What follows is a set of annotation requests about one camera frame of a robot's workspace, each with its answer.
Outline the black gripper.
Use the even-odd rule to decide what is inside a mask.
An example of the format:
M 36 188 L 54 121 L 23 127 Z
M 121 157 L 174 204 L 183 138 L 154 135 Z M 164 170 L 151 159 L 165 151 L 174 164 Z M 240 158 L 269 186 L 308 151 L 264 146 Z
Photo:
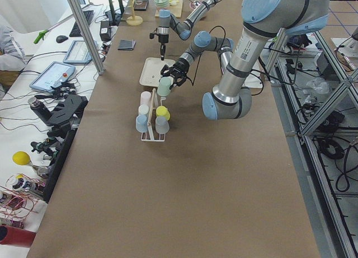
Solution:
M 169 30 L 155 30 L 149 34 L 150 39 L 154 39 L 155 36 L 158 36 L 158 42 L 160 43 L 160 55 L 161 60 L 165 59 L 166 54 L 166 44 L 169 41 Z
M 164 65 L 160 71 L 161 77 L 172 77 L 173 81 L 169 89 L 172 90 L 175 87 L 180 87 L 188 79 L 187 72 L 189 71 L 190 64 L 186 59 L 179 59 L 175 64 L 170 67 Z

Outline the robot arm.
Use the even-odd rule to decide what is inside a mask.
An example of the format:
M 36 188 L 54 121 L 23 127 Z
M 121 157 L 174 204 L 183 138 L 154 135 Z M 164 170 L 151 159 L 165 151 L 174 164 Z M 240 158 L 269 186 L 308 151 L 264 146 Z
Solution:
M 166 44 L 169 42 L 169 30 L 172 29 L 181 40 L 187 40 L 192 33 L 194 24 L 220 1 L 221 0 L 202 0 L 183 22 L 180 22 L 169 10 L 159 10 L 159 25 L 149 34 L 149 38 L 153 39 L 155 35 L 158 36 L 158 42 L 161 44 L 161 60 L 165 58 Z
M 219 84 L 203 95 L 202 110 L 210 120 L 241 118 L 252 103 L 244 82 L 268 40 L 281 28 L 289 36 L 324 28 L 328 8 L 329 0 L 243 0 L 243 29 L 236 46 L 228 38 L 200 31 L 173 66 L 162 68 L 161 75 L 172 77 L 172 86 L 179 87 L 188 79 L 187 72 L 196 57 L 204 51 L 217 52 L 223 75 Z

